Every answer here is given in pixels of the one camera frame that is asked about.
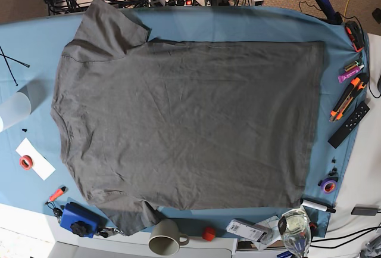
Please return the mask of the grey T-shirt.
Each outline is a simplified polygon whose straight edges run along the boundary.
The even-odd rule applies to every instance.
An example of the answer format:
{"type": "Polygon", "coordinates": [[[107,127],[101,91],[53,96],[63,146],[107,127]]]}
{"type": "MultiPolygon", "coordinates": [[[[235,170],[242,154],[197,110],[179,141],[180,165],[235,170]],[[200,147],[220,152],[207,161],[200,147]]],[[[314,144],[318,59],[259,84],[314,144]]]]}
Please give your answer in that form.
{"type": "Polygon", "coordinates": [[[51,115],[83,198],[126,235],[158,206],[299,207],[324,43],[147,37],[94,0],[62,51],[51,115]]]}

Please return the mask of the black power strip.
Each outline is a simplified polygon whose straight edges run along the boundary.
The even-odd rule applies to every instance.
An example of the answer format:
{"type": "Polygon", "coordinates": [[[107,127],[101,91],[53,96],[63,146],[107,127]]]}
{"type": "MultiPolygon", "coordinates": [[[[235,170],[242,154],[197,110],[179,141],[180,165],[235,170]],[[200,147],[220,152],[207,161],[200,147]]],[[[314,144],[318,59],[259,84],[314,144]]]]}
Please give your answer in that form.
{"type": "Polygon", "coordinates": [[[197,1],[197,0],[167,0],[165,3],[166,6],[204,6],[205,2],[197,1]]]}

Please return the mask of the red cube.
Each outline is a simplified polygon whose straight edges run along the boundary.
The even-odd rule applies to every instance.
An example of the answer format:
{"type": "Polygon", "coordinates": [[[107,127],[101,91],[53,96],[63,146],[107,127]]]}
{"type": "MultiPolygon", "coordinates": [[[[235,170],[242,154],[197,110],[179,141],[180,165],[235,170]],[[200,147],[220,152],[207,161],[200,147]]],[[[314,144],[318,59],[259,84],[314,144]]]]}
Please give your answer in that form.
{"type": "Polygon", "coordinates": [[[216,230],[212,227],[206,227],[203,230],[202,238],[206,241],[212,241],[216,237],[216,230]]]}

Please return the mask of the grey ceramic mug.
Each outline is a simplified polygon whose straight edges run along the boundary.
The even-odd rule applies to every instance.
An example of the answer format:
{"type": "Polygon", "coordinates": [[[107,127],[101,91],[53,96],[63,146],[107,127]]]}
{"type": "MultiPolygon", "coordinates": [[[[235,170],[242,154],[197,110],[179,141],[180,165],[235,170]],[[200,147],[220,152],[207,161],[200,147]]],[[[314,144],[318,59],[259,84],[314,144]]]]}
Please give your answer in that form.
{"type": "Polygon", "coordinates": [[[149,249],[159,256],[175,255],[181,246],[188,244],[189,237],[182,234],[171,219],[164,219],[155,225],[148,241],[149,249]]]}

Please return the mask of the metal carabiner keys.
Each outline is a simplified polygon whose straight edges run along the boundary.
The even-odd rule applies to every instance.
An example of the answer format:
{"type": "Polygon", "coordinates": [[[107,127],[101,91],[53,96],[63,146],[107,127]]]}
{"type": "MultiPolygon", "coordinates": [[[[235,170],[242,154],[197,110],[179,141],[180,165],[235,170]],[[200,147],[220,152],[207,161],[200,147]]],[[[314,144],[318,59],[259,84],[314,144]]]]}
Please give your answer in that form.
{"type": "Polygon", "coordinates": [[[118,228],[98,228],[95,235],[103,238],[109,238],[115,235],[125,236],[125,233],[118,228]]]}

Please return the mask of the clear wine glass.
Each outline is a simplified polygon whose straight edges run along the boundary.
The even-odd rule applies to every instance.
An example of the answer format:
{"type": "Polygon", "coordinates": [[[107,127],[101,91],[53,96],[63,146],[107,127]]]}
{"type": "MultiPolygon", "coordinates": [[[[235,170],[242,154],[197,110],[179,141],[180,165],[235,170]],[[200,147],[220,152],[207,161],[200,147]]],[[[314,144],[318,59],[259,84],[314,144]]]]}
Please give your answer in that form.
{"type": "Polygon", "coordinates": [[[278,222],[278,229],[288,251],[295,257],[307,257],[312,235],[306,212],[302,209],[292,209],[284,213],[278,222]]]}

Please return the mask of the white black marker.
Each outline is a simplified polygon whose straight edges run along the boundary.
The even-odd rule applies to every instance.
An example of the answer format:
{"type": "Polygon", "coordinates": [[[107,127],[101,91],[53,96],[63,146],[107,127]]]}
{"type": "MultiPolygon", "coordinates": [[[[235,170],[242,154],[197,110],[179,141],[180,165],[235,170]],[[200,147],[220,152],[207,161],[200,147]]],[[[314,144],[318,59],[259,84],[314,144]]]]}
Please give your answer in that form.
{"type": "Polygon", "coordinates": [[[332,207],[327,207],[323,204],[315,203],[315,202],[309,201],[309,200],[302,200],[301,205],[304,207],[309,207],[309,208],[316,209],[316,210],[319,210],[322,212],[336,213],[336,210],[332,207]]]}

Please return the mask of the orange marker pen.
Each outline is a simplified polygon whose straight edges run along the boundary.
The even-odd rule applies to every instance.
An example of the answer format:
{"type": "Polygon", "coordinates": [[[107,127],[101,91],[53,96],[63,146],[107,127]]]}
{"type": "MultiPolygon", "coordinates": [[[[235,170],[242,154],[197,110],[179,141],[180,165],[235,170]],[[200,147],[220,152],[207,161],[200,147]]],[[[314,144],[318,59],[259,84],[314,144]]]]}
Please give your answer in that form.
{"type": "Polygon", "coordinates": [[[55,201],[58,197],[60,197],[61,195],[63,195],[66,191],[66,187],[65,186],[62,186],[60,188],[58,188],[52,195],[49,196],[48,200],[46,201],[46,205],[49,204],[49,203],[52,203],[53,201],[55,201]]]}

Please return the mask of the purple tape roll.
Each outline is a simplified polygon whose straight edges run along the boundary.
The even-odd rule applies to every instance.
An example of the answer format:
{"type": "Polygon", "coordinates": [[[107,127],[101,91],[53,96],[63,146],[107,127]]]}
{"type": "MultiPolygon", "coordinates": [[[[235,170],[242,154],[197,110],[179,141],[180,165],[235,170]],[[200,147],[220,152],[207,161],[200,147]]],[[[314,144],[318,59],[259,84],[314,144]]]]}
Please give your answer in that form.
{"type": "Polygon", "coordinates": [[[318,183],[318,186],[324,194],[330,194],[336,189],[337,183],[337,177],[325,178],[318,183]]]}

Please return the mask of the white paper sheet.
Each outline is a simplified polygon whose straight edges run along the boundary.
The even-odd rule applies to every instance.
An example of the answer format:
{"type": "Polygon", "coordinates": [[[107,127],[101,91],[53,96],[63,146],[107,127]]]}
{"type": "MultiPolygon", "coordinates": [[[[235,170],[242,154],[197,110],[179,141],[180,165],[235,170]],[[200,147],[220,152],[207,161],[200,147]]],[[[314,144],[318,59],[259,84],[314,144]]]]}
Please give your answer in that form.
{"type": "Polygon", "coordinates": [[[32,158],[33,168],[30,170],[34,170],[43,181],[54,173],[55,167],[34,148],[27,138],[22,140],[15,151],[20,157],[28,155],[32,158]]]}

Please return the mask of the blue table cloth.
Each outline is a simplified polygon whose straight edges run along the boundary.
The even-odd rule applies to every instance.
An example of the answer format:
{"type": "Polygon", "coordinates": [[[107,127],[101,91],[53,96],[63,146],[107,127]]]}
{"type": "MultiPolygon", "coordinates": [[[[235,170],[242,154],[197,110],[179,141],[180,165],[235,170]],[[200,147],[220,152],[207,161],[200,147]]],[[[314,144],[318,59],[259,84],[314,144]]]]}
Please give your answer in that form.
{"type": "MultiPolygon", "coordinates": [[[[325,195],[318,187],[327,172],[336,167],[345,173],[355,136],[333,148],[329,138],[341,125],[330,122],[330,112],[345,89],[339,83],[340,69],[356,58],[343,26],[331,25],[296,11],[271,7],[193,7],[119,10],[148,31],[148,41],[174,42],[323,42],[324,72],[320,80],[320,103],[310,165],[302,197],[332,203],[337,193],[325,195]]],[[[5,66],[1,67],[1,100],[17,91],[29,94],[32,113],[1,133],[1,203],[29,211],[48,213],[46,199],[59,186],[68,187],[66,196],[89,204],[61,159],[60,131],[52,118],[51,105],[61,54],[70,43],[84,13],[66,14],[1,26],[1,46],[5,53],[30,64],[14,65],[15,86],[5,66]],[[54,167],[43,181],[34,170],[19,165],[15,151],[27,138],[54,167]]],[[[105,215],[96,207],[98,213],[105,215]]],[[[284,207],[253,207],[256,213],[276,213],[284,207]]]]}

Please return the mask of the yellow green highlighter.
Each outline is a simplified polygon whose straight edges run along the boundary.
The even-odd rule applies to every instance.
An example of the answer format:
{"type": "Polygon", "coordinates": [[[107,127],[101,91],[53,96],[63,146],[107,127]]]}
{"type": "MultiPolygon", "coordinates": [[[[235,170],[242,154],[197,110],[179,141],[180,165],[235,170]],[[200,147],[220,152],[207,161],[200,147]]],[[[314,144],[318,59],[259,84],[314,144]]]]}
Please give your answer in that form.
{"type": "Polygon", "coordinates": [[[345,67],[344,67],[344,70],[345,70],[345,72],[348,72],[348,71],[350,71],[351,69],[353,69],[354,67],[361,65],[362,63],[363,63],[363,61],[362,61],[361,59],[359,59],[359,60],[355,60],[355,61],[353,61],[352,63],[350,63],[350,64],[348,64],[347,66],[345,66],[345,67]]]}

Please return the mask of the orange black utility knife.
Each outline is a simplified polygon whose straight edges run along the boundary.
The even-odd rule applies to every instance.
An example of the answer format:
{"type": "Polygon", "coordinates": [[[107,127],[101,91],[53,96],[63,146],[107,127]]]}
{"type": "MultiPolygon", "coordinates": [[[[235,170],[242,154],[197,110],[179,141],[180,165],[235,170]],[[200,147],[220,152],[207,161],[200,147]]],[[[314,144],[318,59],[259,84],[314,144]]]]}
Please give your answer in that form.
{"type": "Polygon", "coordinates": [[[349,109],[351,104],[355,101],[356,97],[365,89],[368,84],[367,73],[360,73],[351,80],[343,94],[341,95],[339,101],[334,106],[330,113],[330,121],[334,122],[340,120],[346,111],[349,109]]]}

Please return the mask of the black remote control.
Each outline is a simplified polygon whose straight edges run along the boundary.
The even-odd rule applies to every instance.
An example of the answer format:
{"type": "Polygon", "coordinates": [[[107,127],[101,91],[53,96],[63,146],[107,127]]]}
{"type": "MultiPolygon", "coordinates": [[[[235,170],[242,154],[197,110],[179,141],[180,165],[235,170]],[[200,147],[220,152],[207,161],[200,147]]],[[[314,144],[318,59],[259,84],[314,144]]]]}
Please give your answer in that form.
{"type": "Polygon", "coordinates": [[[349,115],[340,128],[329,138],[328,143],[337,148],[351,134],[351,132],[359,125],[360,121],[370,110],[369,106],[363,100],[357,108],[349,115]]]}

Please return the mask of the orange black tool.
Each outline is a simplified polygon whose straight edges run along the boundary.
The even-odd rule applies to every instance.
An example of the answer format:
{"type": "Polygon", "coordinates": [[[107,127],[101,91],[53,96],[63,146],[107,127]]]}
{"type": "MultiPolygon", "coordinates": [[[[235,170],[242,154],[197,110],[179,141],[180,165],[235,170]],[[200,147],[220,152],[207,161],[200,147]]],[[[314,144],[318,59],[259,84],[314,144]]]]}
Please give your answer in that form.
{"type": "Polygon", "coordinates": [[[345,30],[352,46],[354,47],[354,50],[356,52],[362,51],[364,48],[363,32],[357,22],[351,20],[347,21],[345,23],[345,30]]]}

